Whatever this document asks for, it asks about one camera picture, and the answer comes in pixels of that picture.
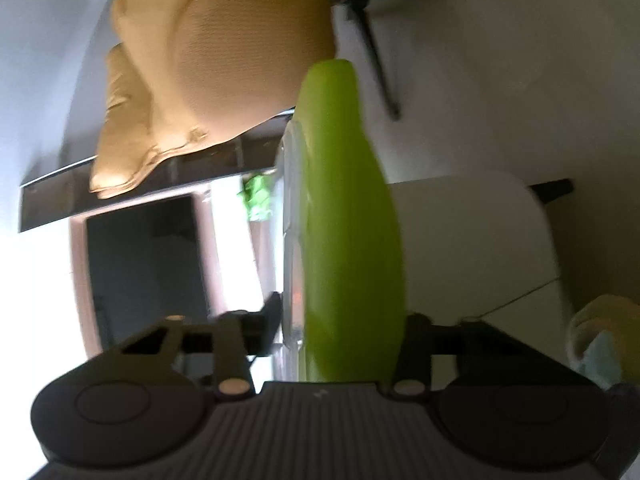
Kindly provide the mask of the green box lid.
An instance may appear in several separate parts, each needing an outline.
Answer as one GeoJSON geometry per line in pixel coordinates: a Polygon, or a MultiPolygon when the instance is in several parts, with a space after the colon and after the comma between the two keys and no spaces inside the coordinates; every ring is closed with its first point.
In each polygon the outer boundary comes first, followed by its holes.
{"type": "Polygon", "coordinates": [[[404,251],[390,187],[345,60],[307,73],[281,143],[283,341],[307,382],[392,378],[404,336],[404,251]]]}

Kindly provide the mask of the white tv cabinet shelf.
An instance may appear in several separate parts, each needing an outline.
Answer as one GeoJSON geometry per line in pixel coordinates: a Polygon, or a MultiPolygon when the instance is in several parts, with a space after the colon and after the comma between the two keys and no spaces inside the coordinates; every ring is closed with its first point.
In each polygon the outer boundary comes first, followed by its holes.
{"type": "Polygon", "coordinates": [[[162,318],[204,322],[228,309],[216,277],[214,186],[269,172],[292,116],[285,110],[232,141],[166,160],[116,197],[90,192],[91,157],[22,185],[20,233],[59,228],[67,237],[89,358],[162,318]]]}

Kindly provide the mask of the green plastic bag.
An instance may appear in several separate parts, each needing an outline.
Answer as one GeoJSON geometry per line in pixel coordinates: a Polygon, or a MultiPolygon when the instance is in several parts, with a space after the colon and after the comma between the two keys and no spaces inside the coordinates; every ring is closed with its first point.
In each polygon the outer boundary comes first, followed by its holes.
{"type": "Polygon", "coordinates": [[[267,221],[272,216],[273,178],[270,174],[250,174],[241,179],[243,205],[249,222],[267,221]]]}

